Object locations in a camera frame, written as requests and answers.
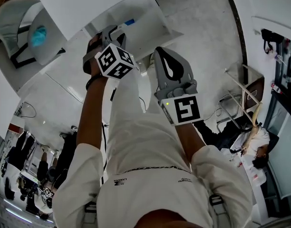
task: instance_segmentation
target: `wrist strap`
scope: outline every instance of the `wrist strap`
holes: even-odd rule
[[[90,86],[90,85],[91,85],[91,84],[92,84],[96,79],[98,79],[98,78],[102,78],[102,77],[103,77],[102,73],[97,74],[97,75],[91,77],[91,79],[87,82],[87,85],[85,86],[85,88],[88,90],[89,86]]]

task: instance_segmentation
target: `floor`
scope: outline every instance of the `floor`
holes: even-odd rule
[[[184,33],[169,46],[191,64],[198,92],[203,94],[204,119],[215,111],[218,100],[227,90],[239,92],[236,85],[224,74],[230,68],[238,76],[237,66],[242,62],[242,52],[234,17],[228,0],[157,0],[171,27]],[[83,73],[82,57],[88,39],[78,32],[65,46],[65,54],[52,66],[37,76],[28,90],[25,101],[37,111],[35,118],[25,118],[27,128],[36,139],[61,149],[60,132],[67,132],[71,125],[78,126],[82,104],[86,95],[85,84],[89,75]],[[110,96],[115,82],[110,81],[105,91],[103,121],[108,124]],[[147,77],[140,77],[140,96],[148,105],[150,88]],[[24,104],[23,114],[33,116],[33,109]],[[217,117],[206,121],[216,131]]]

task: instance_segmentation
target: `chair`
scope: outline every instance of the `chair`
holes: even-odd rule
[[[219,132],[219,124],[226,122],[226,121],[233,121],[233,123],[236,125],[237,128],[240,129],[240,126],[236,123],[235,117],[238,115],[239,109],[241,109],[249,118],[249,120],[252,122],[253,126],[256,126],[256,118],[259,114],[260,108],[262,103],[260,102],[263,97],[263,92],[264,92],[264,82],[265,78],[263,75],[258,73],[256,70],[251,68],[250,66],[246,66],[242,64],[243,67],[247,68],[253,75],[255,75],[257,78],[253,82],[247,84],[247,85],[242,85],[239,83],[232,75],[229,74],[229,72],[226,70],[225,73],[242,89],[242,95],[233,95],[230,91],[229,95],[227,98],[223,98],[219,101],[219,105],[221,108],[224,110],[225,113],[227,113],[228,118],[225,118],[223,120],[220,120],[216,127]],[[230,113],[225,109],[223,106],[223,102],[229,99],[233,99],[235,103],[238,105],[238,110],[235,115],[230,115]],[[257,105],[257,108],[254,111],[254,114],[252,118],[247,114],[247,110],[250,109],[251,107]]]
[[[62,46],[65,44],[66,39],[45,9],[39,12],[30,25],[20,28],[26,12],[32,5],[39,2],[39,0],[9,0],[0,7],[0,40],[3,42],[15,68],[20,68],[36,61],[41,65],[45,65],[57,54],[65,52]],[[40,26],[46,28],[46,38],[42,45],[33,47],[31,39],[35,30]],[[26,31],[28,31],[27,43],[19,48],[18,34]],[[33,58],[18,62],[18,55],[27,47],[30,49]]]

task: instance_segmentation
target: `person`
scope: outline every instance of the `person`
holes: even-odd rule
[[[241,151],[241,155],[250,155],[254,157],[253,166],[259,170],[262,169],[267,165],[268,154],[274,148],[278,137],[259,125],[253,127],[246,115],[235,121],[242,130],[231,121],[227,123],[221,133],[213,133],[204,121],[195,122],[193,125],[200,132],[206,144],[215,145],[219,150],[227,148],[231,153]]]
[[[5,196],[9,200],[14,200],[14,193],[20,191],[19,174],[24,168],[25,160],[29,151],[35,141],[32,136],[29,136],[23,147],[26,139],[26,132],[24,132],[16,143],[16,147],[12,147],[8,154],[7,169],[4,174]]]
[[[47,163],[48,149],[45,149],[37,171],[37,178],[40,182],[40,188],[34,195],[34,203],[35,206],[40,210],[41,219],[45,219],[45,217],[48,217],[48,215],[52,213],[51,200],[54,193],[66,179],[67,171],[74,157],[76,149],[76,132],[73,134],[61,133],[60,137],[64,139],[64,145],[59,158],[55,158],[53,160],[52,166],[49,168]],[[45,189],[49,190],[51,197],[47,198],[45,196]]]
[[[94,77],[100,69],[95,59],[90,64]],[[216,147],[205,146],[192,124],[172,127],[153,95],[144,113],[137,75],[132,69],[114,94],[106,149],[108,180],[101,187],[101,112],[107,78],[90,84],[75,155],[52,201],[57,227],[212,227],[213,194],[226,206],[229,226],[242,227],[252,210],[250,185]],[[148,75],[154,93],[152,66]]]

